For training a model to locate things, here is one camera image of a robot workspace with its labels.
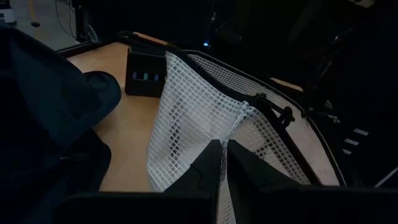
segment dark floor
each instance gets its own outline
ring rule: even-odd
[[[32,13],[29,9],[29,1],[32,2],[32,11],[36,22],[40,23],[39,28],[31,26],[33,22]],[[57,0],[58,15],[61,25],[68,32],[62,30],[57,19],[55,10],[56,0],[10,0],[11,7],[17,20],[16,27],[35,37],[54,50],[70,47],[78,42],[70,35],[76,35],[75,14],[69,11],[67,0]]]

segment wooden table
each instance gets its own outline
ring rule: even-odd
[[[127,48],[115,42],[70,57],[69,61],[82,72],[108,72],[118,80],[123,93],[119,105],[94,127],[112,151],[111,164],[100,190],[148,192],[151,189],[146,172],[146,149],[159,99],[125,94]]]

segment dark cloth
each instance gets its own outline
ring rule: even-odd
[[[98,191],[111,152],[91,128],[121,90],[16,29],[0,33],[0,223],[49,223],[65,197]]]

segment black box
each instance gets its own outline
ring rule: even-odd
[[[127,95],[158,97],[162,95],[167,75],[164,50],[131,47],[127,53]]]

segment mesh bag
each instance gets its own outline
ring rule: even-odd
[[[224,148],[228,140],[236,140],[300,184],[339,185],[325,143],[283,93],[199,52],[165,56],[168,77],[147,149],[147,171],[156,191],[181,177],[212,139]],[[260,111],[250,103],[258,93],[281,108],[290,107],[295,121],[286,130],[275,124],[277,110]],[[217,222],[235,223],[226,156],[220,165]]]

